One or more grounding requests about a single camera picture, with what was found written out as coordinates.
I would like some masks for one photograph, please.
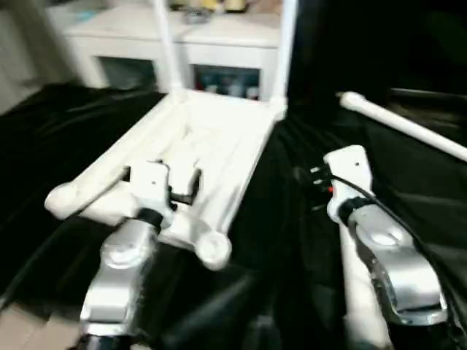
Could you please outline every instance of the white frame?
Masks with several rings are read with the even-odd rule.
[[[206,184],[196,202],[190,208],[177,211],[173,222],[168,223],[169,227],[159,237],[166,243],[194,250],[208,268],[217,269],[228,261],[230,249],[221,249],[224,256],[213,262],[203,253],[209,245],[206,237],[223,237],[224,243],[229,245],[227,233],[256,164],[274,123],[281,120],[287,110],[285,93],[298,0],[287,0],[284,6],[281,45],[276,59],[273,93],[268,102],[186,89],[177,47],[169,33],[165,1],[154,2],[169,94],[72,182],[52,190],[45,207],[64,219],[119,179],[125,166],[138,160],[161,157],[167,147],[176,149],[189,131],[194,132],[191,135],[208,133],[214,141],[205,147],[208,156],[198,158]],[[172,156],[169,165],[172,167],[180,163],[179,160],[181,163],[191,162],[191,151],[191,148],[185,148]],[[115,225],[122,218],[135,215],[137,209],[138,203],[128,184],[118,182],[81,215]]]

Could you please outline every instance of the white cabinet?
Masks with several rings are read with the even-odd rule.
[[[166,92],[169,77],[154,21],[150,7],[124,4],[69,28],[66,38],[82,81],[92,88],[108,86],[100,57],[151,60],[158,88]],[[172,12],[169,22],[189,88],[195,85],[193,65],[257,69],[260,99],[269,98],[279,46],[279,16],[221,15],[207,24],[188,26],[181,13]]]

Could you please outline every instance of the white pipe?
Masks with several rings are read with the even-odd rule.
[[[341,97],[341,106],[351,111],[361,113],[377,122],[399,130],[414,139],[425,142],[432,147],[467,162],[467,148],[464,146],[424,128],[415,122],[411,122],[396,113],[388,111],[377,104],[373,104],[358,93],[344,93]]]
[[[298,0],[284,1],[282,10],[281,38],[277,53],[277,69],[272,88],[271,102],[287,106],[287,85],[292,59],[293,38],[298,11]]]
[[[368,269],[357,255],[355,241],[348,229],[339,224],[344,269],[344,325],[350,349],[390,349],[391,340]]]
[[[175,45],[170,34],[167,0],[153,0],[155,22],[161,35],[165,66],[169,70],[169,92],[179,92],[183,89],[182,74],[180,73],[180,62],[175,52]]]

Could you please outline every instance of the table surface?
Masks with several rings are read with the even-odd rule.
[[[202,25],[186,25],[181,12],[170,12],[169,22],[176,42],[243,47],[278,47],[280,16],[272,14],[227,14]],[[66,30],[67,36],[97,36],[120,39],[158,40],[153,11],[145,5],[125,4],[104,11]]]

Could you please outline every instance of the black cloth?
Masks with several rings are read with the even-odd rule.
[[[0,117],[0,291],[60,222],[47,194],[117,141],[163,95],[47,86]]]
[[[47,103],[41,100],[41,105],[40,101],[31,100],[22,106],[30,111],[24,120],[18,112],[21,109],[13,111],[5,125],[14,113],[18,113],[19,123],[12,121],[7,130],[15,130],[24,123],[37,123],[26,129],[29,133],[41,130],[42,124],[32,119],[40,116],[40,111],[53,109],[47,106],[51,101],[60,105],[57,91]],[[84,102],[89,102],[96,92],[82,93]],[[37,171],[45,167],[39,167],[42,162],[35,159],[32,164],[13,163],[16,158],[10,156],[13,164],[30,166],[34,186],[40,182],[47,184],[42,189],[44,197],[49,189],[72,179],[108,147],[101,144],[101,151],[93,150],[95,145],[82,141],[85,131],[95,131],[92,135],[96,140],[105,139],[103,143],[111,144],[124,126],[132,125],[157,99],[153,93],[137,94],[134,98],[139,109],[135,112],[129,100],[115,98],[113,93],[110,99],[104,92],[97,94],[111,103],[107,107],[97,103],[95,107],[102,108],[102,114],[91,113],[95,118],[85,118],[82,122],[89,124],[80,129],[82,133],[75,139],[69,139],[73,133],[63,132],[65,128],[56,127],[57,133],[49,134],[50,128],[43,129],[43,135],[49,136],[40,139],[44,145],[48,145],[44,140],[55,142],[54,147],[46,148],[48,156],[43,156],[43,162],[55,169],[54,174]],[[73,111],[77,114],[66,119],[71,124],[75,118],[79,119],[78,105],[83,104],[79,101],[80,94],[77,96],[76,109],[71,109],[68,116]],[[104,113],[106,109],[110,109],[108,115],[113,117]],[[126,113],[131,117],[125,119]],[[108,128],[112,128],[113,122],[122,123],[121,128],[115,126],[116,130],[110,133]],[[79,123],[72,125],[73,131],[79,129]],[[461,122],[436,120],[427,126],[466,144]],[[44,147],[37,140],[24,140],[25,146],[18,149],[25,153]],[[349,144],[362,144],[366,148],[376,194],[412,225],[430,247],[466,319],[467,275],[463,268],[467,245],[463,237],[467,225],[463,219],[467,201],[466,166],[397,131],[343,111],[336,104],[327,104],[313,111],[291,108],[287,119],[276,125],[229,233],[233,254],[226,269],[208,271],[193,253],[170,246],[162,248],[156,263],[155,285],[146,298],[141,325],[144,341],[161,349],[343,349],[341,319],[345,305],[339,231],[329,220],[325,207],[311,210],[309,194],[294,179],[293,168],[319,165],[326,152]],[[57,159],[66,158],[63,145],[84,147],[82,157],[75,158],[77,164],[69,158],[63,168],[56,166]],[[34,154],[39,157],[43,152]],[[14,177],[12,172],[5,176],[10,176],[10,180]],[[15,237],[8,245],[12,252],[21,252],[23,244],[33,249],[53,229],[42,212],[42,193],[35,195],[38,196],[35,204],[29,204],[18,215],[24,221],[22,225],[31,223],[36,230],[15,231],[4,226],[1,231],[7,240]],[[41,214],[35,217],[31,212]],[[42,316],[54,312],[78,320],[86,289],[99,266],[101,243],[112,228],[75,217],[65,221],[59,231],[57,240],[20,288],[18,301]],[[18,261],[27,256],[22,254],[16,257]],[[393,329],[392,334],[397,349],[411,346],[453,349],[449,339],[452,335],[442,331]]]

